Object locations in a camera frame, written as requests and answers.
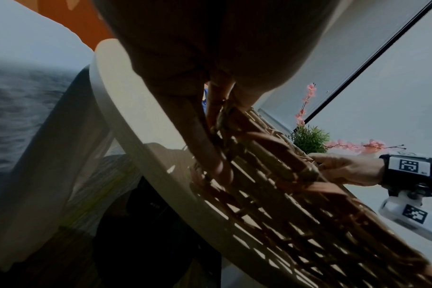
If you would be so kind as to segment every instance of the tabletop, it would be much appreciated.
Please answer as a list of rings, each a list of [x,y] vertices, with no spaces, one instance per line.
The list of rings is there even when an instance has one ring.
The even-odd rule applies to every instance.
[[[91,85],[108,126],[161,197],[223,257],[268,287],[314,287],[299,271],[274,265],[271,252],[190,189],[195,160],[115,39],[102,41],[90,66]]]

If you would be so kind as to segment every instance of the wicker basket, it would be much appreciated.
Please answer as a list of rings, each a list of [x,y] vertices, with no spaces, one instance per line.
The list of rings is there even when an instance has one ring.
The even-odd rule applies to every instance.
[[[432,265],[422,254],[325,180],[254,110],[226,103],[216,129],[234,180],[222,188],[195,164],[193,191],[262,243],[276,268],[318,287],[432,287]]]

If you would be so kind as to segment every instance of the orange wall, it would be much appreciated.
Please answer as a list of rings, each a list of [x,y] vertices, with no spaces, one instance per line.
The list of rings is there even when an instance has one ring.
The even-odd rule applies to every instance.
[[[91,0],[16,0],[18,3],[62,24],[94,50],[97,44],[113,38]]]

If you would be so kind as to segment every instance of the hand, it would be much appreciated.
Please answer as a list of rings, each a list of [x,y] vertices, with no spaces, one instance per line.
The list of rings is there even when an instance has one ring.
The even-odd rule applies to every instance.
[[[378,158],[311,153],[308,155],[319,165],[321,174],[336,184],[374,186],[382,181],[384,161]]]
[[[246,111],[286,82],[339,0],[93,0],[196,160],[220,184],[233,172],[209,127],[227,98]],[[209,81],[207,115],[202,111]]]

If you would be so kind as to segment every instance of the black strip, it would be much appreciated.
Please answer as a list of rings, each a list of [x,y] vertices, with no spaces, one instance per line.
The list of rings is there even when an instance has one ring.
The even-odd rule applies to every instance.
[[[423,16],[425,16],[432,9],[432,1],[430,1],[414,18],[412,18],[400,31],[398,31],[384,46],[382,46],[371,58],[368,59],[352,76],[349,77],[324,103],[322,103],[311,115],[305,119],[308,123],[314,116],[316,116],[322,109],[325,108],[333,99],[336,98],[349,84],[352,83],[360,74],[363,73],[374,61],[376,61],[390,46],[393,45],[401,36],[403,36],[412,26],[414,26]]]

